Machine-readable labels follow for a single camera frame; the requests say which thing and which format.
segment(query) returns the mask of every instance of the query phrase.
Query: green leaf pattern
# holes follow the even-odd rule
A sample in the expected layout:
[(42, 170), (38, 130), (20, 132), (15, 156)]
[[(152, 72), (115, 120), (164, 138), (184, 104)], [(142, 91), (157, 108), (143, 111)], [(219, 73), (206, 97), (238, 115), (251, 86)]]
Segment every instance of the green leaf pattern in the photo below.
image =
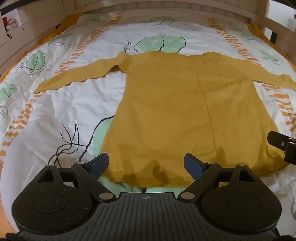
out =
[(241, 27), (238, 24), (236, 24), (236, 23), (228, 23), (228, 24), (232, 30), (237, 31), (237, 32), (242, 31)]
[(176, 22), (175, 19), (171, 18), (171, 17), (167, 17), (167, 16), (161, 16), (161, 17), (157, 17), (157, 18), (153, 18), (149, 21), (149, 23), (154, 23), (155, 25), (160, 25), (160, 24), (172, 24)]
[(113, 118), (104, 120), (99, 124), (99, 126), (96, 128), (94, 132), (94, 137), (93, 137), (93, 156), (97, 156), (100, 153), (103, 140), (105, 138), (105, 135), (107, 133), (107, 130), (112, 122)]
[(251, 40), (254, 40), (254, 39), (252, 38), (252, 36), (251, 36), (250, 34), (248, 34), (248, 33), (242, 33), (242, 37), (243, 37), (243, 39), (244, 39), (246, 42), (250, 42)]
[(93, 14), (87, 18), (87, 22), (98, 22), (99, 21), (99, 14)]
[(72, 36), (72, 33), (63, 34), (62, 36), (55, 38), (52, 42), (53, 43), (63, 43), (63, 42), (66, 42), (71, 36)]
[(13, 84), (6, 84), (3, 88), (0, 89), (0, 103), (4, 101), (7, 97), (11, 96), (17, 88)]
[(158, 34), (150, 38), (144, 38), (134, 46), (137, 53), (147, 51), (162, 51), (166, 53), (177, 53), (185, 47), (186, 41), (182, 37)]
[(45, 56), (42, 52), (36, 51), (26, 62), (26, 66), (30, 70), (30, 72), (34, 72), (35, 70), (40, 70), (45, 65)]
[(281, 64), (281, 62), (277, 59), (277, 58), (275, 58), (275, 57), (273, 57), (272, 55), (270, 55), (269, 53), (266, 53), (265, 51), (263, 51), (263, 50), (260, 50), (260, 52), (264, 55), (264, 59), (267, 59), (267, 60), (270, 60), (271, 62), (273, 62), (275, 65), (280, 65)]

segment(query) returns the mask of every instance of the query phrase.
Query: wooden bed frame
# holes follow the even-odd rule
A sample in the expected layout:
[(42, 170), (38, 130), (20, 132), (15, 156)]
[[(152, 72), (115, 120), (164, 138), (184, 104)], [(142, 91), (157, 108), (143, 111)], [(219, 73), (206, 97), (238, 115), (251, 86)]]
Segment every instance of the wooden bed frame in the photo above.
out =
[[(7, 36), (0, 24), (0, 74), (13, 64), (38, 39), (51, 31), (70, 14), (92, 10), (106, 13), (130, 9), (167, 8), (192, 11), (208, 17), (255, 23), (278, 34), (276, 45), (296, 64), (296, 32), (267, 17), (269, 0), (39, 0), (17, 8), (20, 27)], [(0, 208), (0, 237), (13, 229)]]

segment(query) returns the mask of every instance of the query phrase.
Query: white duvet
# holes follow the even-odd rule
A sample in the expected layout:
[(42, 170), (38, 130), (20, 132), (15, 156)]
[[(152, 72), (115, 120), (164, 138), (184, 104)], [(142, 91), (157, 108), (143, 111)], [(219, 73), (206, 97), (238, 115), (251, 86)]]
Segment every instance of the white duvet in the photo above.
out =
[[(166, 52), (200, 55), (211, 51), (237, 59), (256, 59), (256, 64), (271, 73), (288, 74), (296, 81), (288, 61), (253, 36), (245, 24), (214, 22), (155, 9), (82, 15), (74, 26), (33, 50), (10, 71), (0, 83), (0, 158), (4, 161), (0, 191), (4, 211), (16, 230), (11, 215), (14, 199), (49, 161), (69, 167), (82, 155), (87, 162), (98, 153), (112, 119), (95, 127), (115, 114), (126, 83), (125, 74), (112, 72), (34, 95), (38, 85), (51, 76), (98, 59), (114, 58), (121, 51), (139, 54), (161, 50), (163, 43), (167, 47), (162, 51)], [(232, 37), (247, 55), (238, 52), (236, 44), (229, 41)], [(295, 138), (296, 93), (254, 85), (279, 131)], [(290, 165), (262, 179), (282, 203), (278, 223), (281, 234), (296, 235), (295, 176), (296, 166)]]

